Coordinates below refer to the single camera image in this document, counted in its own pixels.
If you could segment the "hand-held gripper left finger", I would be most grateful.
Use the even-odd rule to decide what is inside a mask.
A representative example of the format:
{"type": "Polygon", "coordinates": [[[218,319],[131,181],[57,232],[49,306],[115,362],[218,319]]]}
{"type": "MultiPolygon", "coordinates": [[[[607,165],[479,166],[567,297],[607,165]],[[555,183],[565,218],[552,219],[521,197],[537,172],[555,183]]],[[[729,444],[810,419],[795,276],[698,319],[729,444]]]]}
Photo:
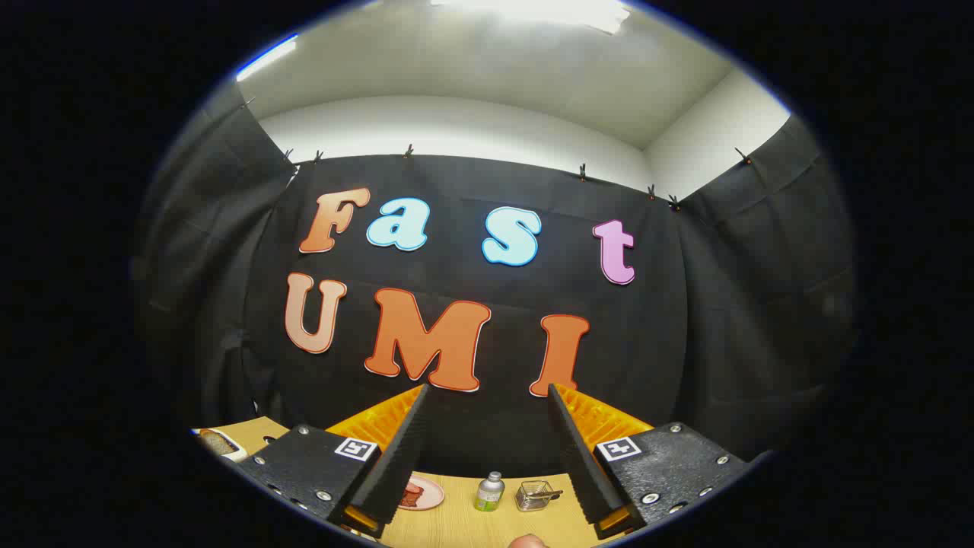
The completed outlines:
{"type": "Polygon", "coordinates": [[[379,429],[371,434],[296,426],[243,459],[236,473],[318,524],[380,537],[423,451],[431,388],[407,390],[351,420],[372,417],[379,429]]]}

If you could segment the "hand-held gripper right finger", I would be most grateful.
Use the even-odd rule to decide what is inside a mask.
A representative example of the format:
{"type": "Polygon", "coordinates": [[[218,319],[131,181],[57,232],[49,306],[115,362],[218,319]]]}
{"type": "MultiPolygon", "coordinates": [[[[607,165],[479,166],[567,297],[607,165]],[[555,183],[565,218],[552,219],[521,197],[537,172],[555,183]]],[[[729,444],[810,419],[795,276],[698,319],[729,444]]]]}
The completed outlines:
{"type": "Polygon", "coordinates": [[[651,426],[561,384],[547,388],[547,406],[571,488],[599,539],[668,526],[754,469],[682,422],[651,426]]]}

